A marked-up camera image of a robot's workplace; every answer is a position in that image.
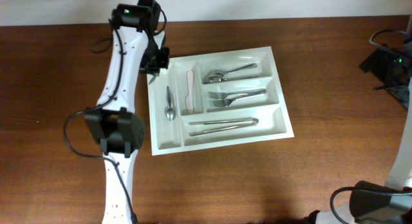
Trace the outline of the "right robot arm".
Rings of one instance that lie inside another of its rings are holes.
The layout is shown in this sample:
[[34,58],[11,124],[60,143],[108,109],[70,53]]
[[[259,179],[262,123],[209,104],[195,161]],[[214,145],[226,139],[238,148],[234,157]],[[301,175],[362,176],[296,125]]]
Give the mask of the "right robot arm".
[[[379,44],[375,39],[393,29],[374,33],[369,42],[376,49],[360,64],[404,109],[411,111],[411,27],[399,31],[404,36],[402,49]],[[408,114],[395,162],[384,185],[359,181],[342,187],[330,196],[330,210],[313,211],[305,223],[411,223],[411,115]]]

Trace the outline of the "pink plastic knife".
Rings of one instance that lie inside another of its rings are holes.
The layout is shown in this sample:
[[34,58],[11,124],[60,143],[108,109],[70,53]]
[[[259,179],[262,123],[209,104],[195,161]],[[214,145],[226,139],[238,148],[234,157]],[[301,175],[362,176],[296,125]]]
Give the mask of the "pink plastic knife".
[[188,87],[188,94],[185,98],[185,104],[188,111],[188,114],[194,114],[194,104],[193,104],[193,89],[194,89],[194,71],[188,70],[187,71],[187,87]]

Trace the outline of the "small teaspoon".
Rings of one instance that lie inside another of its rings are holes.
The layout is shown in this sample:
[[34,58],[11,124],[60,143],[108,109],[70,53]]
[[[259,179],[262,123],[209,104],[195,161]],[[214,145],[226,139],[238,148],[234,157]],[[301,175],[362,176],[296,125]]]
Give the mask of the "small teaspoon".
[[152,76],[151,80],[148,82],[148,85],[152,84],[156,80],[157,76]]
[[176,108],[174,105],[173,95],[169,86],[166,87],[166,101],[165,115],[168,121],[172,122],[176,118]]

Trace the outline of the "metal kitchen tongs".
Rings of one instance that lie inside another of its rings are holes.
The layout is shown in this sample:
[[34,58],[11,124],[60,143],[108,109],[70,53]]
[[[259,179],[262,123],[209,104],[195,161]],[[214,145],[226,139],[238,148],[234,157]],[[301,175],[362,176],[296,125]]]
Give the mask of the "metal kitchen tongs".
[[227,131],[227,130],[232,130],[232,129],[256,126],[258,123],[259,123],[259,120],[253,117],[234,118],[234,119],[226,119],[226,120],[201,121],[201,122],[189,122],[189,125],[191,126],[201,126],[201,125],[210,126],[210,125],[224,124],[224,126],[221,126],[221,127],[214,127],[212,129],[205,129],[202,131],[196,131],[196,132],[189,133],[189,136],[200,136],[200,135],[217,133],[217,132]]

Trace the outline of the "metal fork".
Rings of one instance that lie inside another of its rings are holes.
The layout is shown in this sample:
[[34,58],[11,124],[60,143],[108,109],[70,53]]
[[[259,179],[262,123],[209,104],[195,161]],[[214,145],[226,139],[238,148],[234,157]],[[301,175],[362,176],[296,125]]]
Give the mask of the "metal fork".
[[222,100],[227,98],[229,95],[246,95],[248,93],[251,93],[251,91],[235,91],[235,92],[207,92],[207,96],[211,99],[215,100]]
[[233,98],[225,98],[222,100],[210,100],[209,104],[213,107],[228,107],[237,100],[264,95],[266,92],[266,89],[259,89],[257,91],[252,91],[251,93],[248,93],[246,95],[239,95]]

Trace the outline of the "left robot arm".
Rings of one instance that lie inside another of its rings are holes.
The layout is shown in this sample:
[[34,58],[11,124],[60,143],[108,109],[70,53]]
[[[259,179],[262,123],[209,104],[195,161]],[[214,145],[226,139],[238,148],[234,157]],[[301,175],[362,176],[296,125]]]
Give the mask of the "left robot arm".
[[119,4],[111,13],[112,55],[96,107],[84,115],[100,147],[106,170],[103,223],[137,223],[133,211],[133,167],[143,145],[145,125],[135,115],[135,91],[141,74],[159,76],[169,66],[165,31],[158,27],[164,11],[156,0]]

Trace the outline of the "large metal spoon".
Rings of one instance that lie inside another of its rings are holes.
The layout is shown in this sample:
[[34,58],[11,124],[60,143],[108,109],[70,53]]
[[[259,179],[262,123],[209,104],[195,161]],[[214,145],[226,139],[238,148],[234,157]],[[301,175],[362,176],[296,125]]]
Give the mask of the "large metal spoon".
[[250,68],[257,68],[257,66],[258,65],[256,63],[250,63],[250,64],[246,64],[244,66],[238,66],[237,68],[234,68],[234,69],[231,69],[231,70],[212,70],[207,74],[207,76],[211,76],[211,75],[224,76],[228,73],[233,73],[235,71],[246,70],[246,69],[250,69]]
[[219,82],[228,82],[228,81],[235,81],[235,80],[245,80],[245,79],[255,79],[256,77],[242,77],[242,78],[235,78],[235,79],[226,79],[220,75],[206,75],[203,79],[204,84],[213,84]]

